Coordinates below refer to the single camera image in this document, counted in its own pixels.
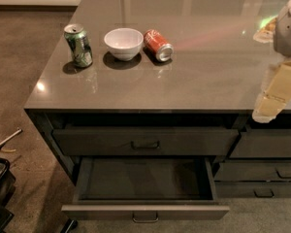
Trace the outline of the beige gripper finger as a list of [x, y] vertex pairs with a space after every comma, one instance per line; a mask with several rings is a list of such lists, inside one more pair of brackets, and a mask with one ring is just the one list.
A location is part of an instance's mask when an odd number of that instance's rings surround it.
[[269, 123], [285, 108], [284, 101], [275, 98], [259, 95], [252, 113], [254, 121], [259, 123]]
[[278, 66], [264, 93], [268, 98], [280, 102], [291, 101], [291, 60], [284, 61]]

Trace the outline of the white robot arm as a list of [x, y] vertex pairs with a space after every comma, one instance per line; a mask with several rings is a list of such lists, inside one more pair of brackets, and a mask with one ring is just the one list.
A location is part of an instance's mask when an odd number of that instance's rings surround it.
[[269, 123], [291, 101], [291, 0], [254, 34], [253, 40], [272, 43], [275, 52], [284, 57], [269, 67], [252, 113], [256, 122]]

